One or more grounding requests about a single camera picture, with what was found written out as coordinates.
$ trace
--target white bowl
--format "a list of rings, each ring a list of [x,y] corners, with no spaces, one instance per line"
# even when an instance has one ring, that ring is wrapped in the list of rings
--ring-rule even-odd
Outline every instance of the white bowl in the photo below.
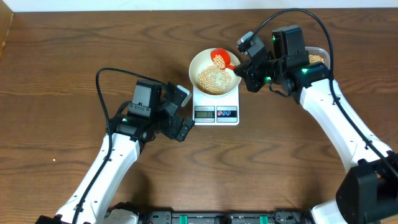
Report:
[[[215,48],[204,50],[204,51],[200,52],[199,54],[197,54],[193,58],[191,65],[189,66],[189,79],[191,79],[191,82],[192,82],[194,88],[196,88],[201,94],[208,96],[208,97],[219,98],[219,97],[222,97],[222,96],[225,96],[225,95],[231,93],[232,90],[237,88],[239,83],[241,82],[242,78],[237,77],[235,75],[234,71],[226,68],[225,71],[229,75],[231,75],[232,80],[231,80],[231,84],[229,85],[228,89],[225,91],[224,94],[211,95],[211,94],[207,94],[207,93],[200,91],[199,86],[198,86],[198,76],[202,70],[204,70],[207,66],[213,64],[213,61],[211,60],[211,57],[210,57],[210,52],[214,49]],[[229,54],[229,57],[231,57],[231,65],[239,65],[240,64],[239,59],[235,55],[233,55],[231,52],[229,52],[229,51],[227,51],[227,52]]]

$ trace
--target red spoon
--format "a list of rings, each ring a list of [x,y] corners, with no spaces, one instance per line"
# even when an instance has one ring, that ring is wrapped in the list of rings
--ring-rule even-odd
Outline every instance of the red spoon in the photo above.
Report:
[[[222,68],[222,70],[224,70],[226,68],[229,68],[232,71],[234,70],[235,66],[231,65],[231,57],[229,57],[229,54],[226,50],[224,50],[222,48],[217,48],[217,49],[212,50],[210,53],[211,60],[214,60],[216,55],[220,55],[225,62],[225,68]]]

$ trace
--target white scale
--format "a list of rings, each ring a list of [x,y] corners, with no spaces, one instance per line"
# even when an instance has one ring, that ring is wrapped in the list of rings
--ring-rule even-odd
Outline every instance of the white scale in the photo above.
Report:
[[[195,125],[238,125],[239,87],[222,98],[210,98],[193,88]]]

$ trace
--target wooden board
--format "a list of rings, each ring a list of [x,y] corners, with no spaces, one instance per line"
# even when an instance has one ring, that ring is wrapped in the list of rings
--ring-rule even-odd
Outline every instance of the wooden board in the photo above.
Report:
[[[12,15],[13,13],[8,6],[2,0],[0,0],[0,57],[2,49],[6,45],[6,39],[8,30],[11,26]]]
[[[335,48],[335,76],[351,106],[398,149],[398,9],[312,10]],[[55,12],[14,16],[0,61],[0,223],[32,223],[68,200],[94,161],[105,121],[95,89],[118,67],[192,90],[191,59],[236,41],[276,10]],[[321,28],[290,13],[306,45],[327,48]],[[132,99],[136,78],[106,72],[110,114]],[[158,136],[130,168],[112,204],[175,210],[310,208],[332,199],[345,176],[317,122],[293,99],[241,83],[237,127],[195,127],[184,143]],[[182,114],[192,112],[190,103]]]

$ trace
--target container of beans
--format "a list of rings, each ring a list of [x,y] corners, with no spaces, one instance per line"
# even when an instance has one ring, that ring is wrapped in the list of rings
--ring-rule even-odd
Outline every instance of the container of beans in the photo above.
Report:
[[[193,58],[189,66],[189,78],[200,93],[212,98],[220,98],[238,88],[241,77],[237,77],[231,69],[220,69],[223,64],[222,58],[217,57],[211,60],[210,52],[214,49],[207,49]],[[231,58],[231,65],[239,65],[238,58],[228,52]]]
[[[330,68],[330,57],[326,50],[319,47],[305,47],[310,54],[310,63],[323,62],[328,68]]]

